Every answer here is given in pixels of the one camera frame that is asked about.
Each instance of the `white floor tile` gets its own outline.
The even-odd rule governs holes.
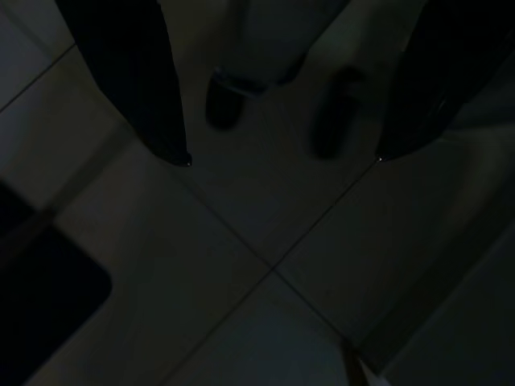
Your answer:
[[[7,17],[0,4],[0,109],[47,66],[47,58]]]
[[[68,70],[74,59],[67,55],[0,115],[0,176],[36,207],[120,123]]]
[[[113,292],[30,386],[156,385],[266,272],[168,167],[135,142],[58,219]]]
[[[500,186],[487,133],[375,166],[280,269],[355,344]]]
[[[359,3],[349,6],[323,34],[293,84],[270,92],[262,101],[248,103],[234,131],[217,133],[204,119],[206,88],[212,68],[217,65],[211,62],[211,56],[206,60],[199,55],[197,63],[190,58],[185,60],[187,67],[178,66],[188,145],[195,165],[185,178],[271,263],[309,229],[374,159],[381,120],[370,111],[384,102],[381,98],[385,90],[377,92],[383,86],[374,86],[374,96],[365,98],[370,106],[352,126],[340,159],[318,161],[307,145],[311,120],[327,82],[343,66],[366,61],[353,58],[362,55],[356,53],[361,32],[371,23],[378,2]],[[384,45],[396,44],[400,51],[400,42],[408,32],[398,24],[401,23],[390,15],[386,25],[395,26],[399,33]],[[195,47],[205,51],[211,43],[216,45],[215,41],[197,39]],[[393,58],[386,58],[383,53],[375,59],[379,64],[372,60],[365,66],[367,71],[381,67],[369,78],[372,84],[377,83],[375,78],[387,77],[393,69],[396,51],[385,47],[383,50]]]
[[[340,340],[268,277],[166,386],[348,384]]]
[[[204,117],[210,69],[180,74],[189,150],[194,167],[184,178],[261,255],[275,262],[335,197],[373,160],[379,125],[360,119],[341,159],[321,162],[305,144],[317,91],[297,88],[250,101],[238,126],[220,133]],[[310,83],[310,72],[299,79]],[[323,83],[317,84],[318,90]]]
[[[2,3],[27,37],[51,58],[73,44],[54,0],[2,0]]]

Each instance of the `shoe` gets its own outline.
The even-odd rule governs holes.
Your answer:
[[[239,121],[245,97],[225,88],[214,79],[206,97],[206,120],[215,129],[232,129]]]

